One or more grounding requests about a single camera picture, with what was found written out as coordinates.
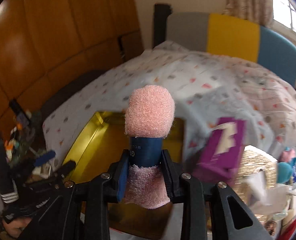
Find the person's left hand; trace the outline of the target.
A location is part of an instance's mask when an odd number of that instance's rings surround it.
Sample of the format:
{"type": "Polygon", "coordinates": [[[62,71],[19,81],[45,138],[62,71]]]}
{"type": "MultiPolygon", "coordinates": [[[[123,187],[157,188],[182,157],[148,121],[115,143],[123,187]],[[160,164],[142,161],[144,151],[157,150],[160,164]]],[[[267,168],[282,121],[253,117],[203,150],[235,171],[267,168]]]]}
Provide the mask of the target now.
{"type": "Polygon", "coordinates": [[[30,217],[20,217],[14,219],[9,224],[6,223],[5,220],[2,220],[3,227],[6,232],[13,238],[18,238],[21,232],[25,229],[25,227],[31,222],[30,217]]]}

